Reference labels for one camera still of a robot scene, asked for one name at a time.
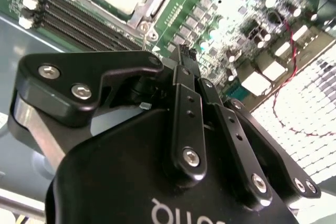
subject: red wire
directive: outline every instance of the red wire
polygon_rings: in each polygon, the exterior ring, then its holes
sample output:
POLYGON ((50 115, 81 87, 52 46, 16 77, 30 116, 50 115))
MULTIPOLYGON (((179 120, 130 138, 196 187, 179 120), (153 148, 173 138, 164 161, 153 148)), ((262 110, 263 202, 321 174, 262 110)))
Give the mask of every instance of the red wire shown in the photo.
MULTIPOLYGON (((286 125, 284 124, 284 122, 279 118, 275 106, 277 104, 277 98, 279 95, 280 90, 286 86, 297 74, 298 71, 298 66, 297 66, 297 62, 296 62, 296 53, 297 53, 297 47, 295 46, 295 42, 293 40, 293 31, 290 29, 290 26, 288 24, 287 21, 284 21, 285 26, 286 26, 286 30, 290 33, 290 44, 292 46, 292 60, 293 60, 293 72, 291 74, 291 76, 279 87, 278 91, 275 93, 274 95, 274 101, 273 101, 273 106, 272 106, 272 110, 273 110, 273 114, 274 116, 277 118, 277 120, 279 121, 279 123, 281 124, 282 127, 286 127, 286 125)), ((320 135, 317 133, 307 133, 304 130, 296 130, 293 127, 289 128, 290 131, 297 133, 302 133, 305 134, 306 136, 318 136, 318 137, 324 137, 324 136, 333 136, 336 135, 335 132, 328 132, 326 134, 320 135)))

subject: motherboard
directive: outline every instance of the motherboard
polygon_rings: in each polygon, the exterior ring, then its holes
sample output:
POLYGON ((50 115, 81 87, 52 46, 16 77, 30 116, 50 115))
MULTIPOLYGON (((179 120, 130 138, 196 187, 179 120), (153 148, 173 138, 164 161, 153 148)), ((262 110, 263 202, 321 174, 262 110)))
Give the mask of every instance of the motherboard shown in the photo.
POLYGON ((319 0, 0 0, 0 11, 70 51, 197 51, 220 95, 267 94, 319 36, 319 0), (292 35, 286 31, 290 24, 292 35))

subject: silver screw head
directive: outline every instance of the silver screw head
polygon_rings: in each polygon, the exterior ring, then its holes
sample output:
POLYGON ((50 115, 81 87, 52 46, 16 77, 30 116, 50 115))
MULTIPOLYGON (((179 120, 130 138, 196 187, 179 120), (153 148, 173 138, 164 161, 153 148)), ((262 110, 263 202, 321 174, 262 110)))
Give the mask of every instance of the silver screw head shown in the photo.
POLYGON ((258 175, 253 173, 252 175, 253 184, 258 188, 261 193, 267 192, 267 186, 265 181, 258 175))
POLYGON ((87 100, 92 96, 91 90, 88 86, 84 84, 78 84, 71 88, 72 94, 81 99, 81 100, 87 100))
POLYGON ((314 185, 310 182, 310 181, 306 181, 306 184, 308 186, 308 188, 315 194, 317 192, 316 188, 314 187, 314 185))
POLYGON ((297 186, 297 188, 300 190, 300 192, 304 193, 306 191, 303 183, 298 180, 297 178, 294 179, 295 185, 297 186))
POLYGON ((233 105, 236 109, 238 109, 238 110, 240 110, 241 107, 242 107, 242 106, 240 106, 240 104, 239 104, 237 101, 235 101, 235 100, 231 100, 231 103, 232 103, 232 105, 233 105))
POLYGON ((49 65, 43 65, 38 68, 38 73, 46 79, 57 79, 60 76, 60 72, 57 68, 49 65))
POLYGON ((141 22, 140 30, 146 33, 149 30, 149 24, 147 22, 141 22))
POLYGON ((183 158, 190 166, 196 167, 200 164, 200 159, 199 159, 200 157, 192 149, 189 149, 189 148, 184 149, 183 158))
POLYGON ((207 85, 209 88, 212 87, 212 83, 209 82, 208 80, 204 80, 205 85, 207 85))

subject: black memory slot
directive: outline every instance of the black memory slot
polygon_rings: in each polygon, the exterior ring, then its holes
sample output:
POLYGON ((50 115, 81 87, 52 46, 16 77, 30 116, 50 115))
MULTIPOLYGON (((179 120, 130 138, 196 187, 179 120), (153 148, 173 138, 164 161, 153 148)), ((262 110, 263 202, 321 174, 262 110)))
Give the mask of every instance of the black memory slot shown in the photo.
POLYGON ((48 24, 49 26, 57 29, 58 31, 62 32, 61 38, 64 38, 64 36, 67 36, 68 38, 72 38, 76 40, 78 43, 90 48, 92 51, 110 51, 109 48, 102 46, 101 44, 95 42, 94 40, 86 37, 79 31, 73 29, 72 27, 69 27, 65 25, 64 23, 60 22, 58 19, 50 16, 45 15, 43 17, 43 21, 41 26, 44 28, 48 28, 48 26, 44 26, 44 24, 48 24))
POLYGON ((78 49, 85 51, 85 52, 89 52, 89 51, 97 51, 96 49, 92 48, 91 46, 86 46, 84 44, 82 44, 81 42, 79 42, 76 39, 73 39, 71 36, 68 36, 67 34, 65 34, 62 29, 58 29, 50 24, 48 24, 47 22, 42 22, 41 24, 41 28, 43 28, 44 30, 47 30, 48 32, 60 37, 60 38, 64 38, 66 36, 66 42, 70 43, 71 45, 77 47, 78 49))
POLYGON ((125 38, 119 32, 111 29, 103 22, 98 20, 93 15, 90 15, 86 11, 79 9, 74 3, 69 0, 47 0, 48 4, 55 6, 62 10, 62 12, 70 15, 71 17, 77 19, 78 21, 82 22, 86 26, 90 27, 91 29, 95 30, 96 32, 100 33, 101 35, 116 41, 121 46, 130 48, 131 50, 141 50, 141 46, 137 43, 125 38))
POLYGON ((88 38, 94 40, 95 42, 109 48, 111 51, 121 51, 121 50, 130 50, 126 47, 121 47, 118 43, 102 36, 98 32, 88 28, 78 20, 74 19, 73 17, 65 14, 59 9, 56 9, 54 7, 48 8, 46 7, 45 15, 48 14, 56 19, 58 19, 60 22, 68 25, 69 27, 72 27, 73 29, 77 30, 78 32, 84 34, 88 38))

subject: ram slot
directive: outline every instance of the ram slot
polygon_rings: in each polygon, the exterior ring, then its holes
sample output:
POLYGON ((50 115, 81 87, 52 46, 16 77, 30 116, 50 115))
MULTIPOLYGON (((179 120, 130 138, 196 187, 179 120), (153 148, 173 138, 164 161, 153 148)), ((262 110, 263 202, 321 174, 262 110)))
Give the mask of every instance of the ram slot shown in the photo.
POLYGON ((96 41, 92 40, 91 38, 83 35, 81 32, 75 30, 72 27, 69 27, 68 25, 65 25, 58 19, 50 16, 45 15, 43 17, 43 20, 40 24, 41 27, 48 30, 49 27, 53 27, 56 30, 62 32, 61 38, 65 36, 77 41, 76 45, 82 44, 87 48, 90 48, 92 51, 110 51, 109 48, 103 46, 100 43, 97 43, 96 41))
POLYGON ((46 14, 58 19, 60 22, 68 25, 69 27, 72 27, 73 29, 84 34, 85 36, 89 37, 95 42, 109 48, 111 51, 130 50, 129 48, 123 47, 119 45, 118 43, 116 43, 115 41, 102 36, 100 33, 96 32, 95 30, 88 28, 87 26, 77 21, 73 17, 70 17, 64 14, 61 10, 53 9, 53 8, 46 8, 45 15, 46 14))
POLYGON ((68 14, 69 16, 80 21, 84 25, 90 27, 92 30, 100 33, 102 36, 105 36, 108 39, 111 39, 117 42, 120 46, 124 46, 131 50, 141 50, 141 46, 137 43, 125 38, 119 32, 111 29, 96 17, 88 14, 86 11, 78 8, 74 3, 69 0, 47 0, 49 8, 54 6, 55 8, 60 9, 62 12, 68 14))

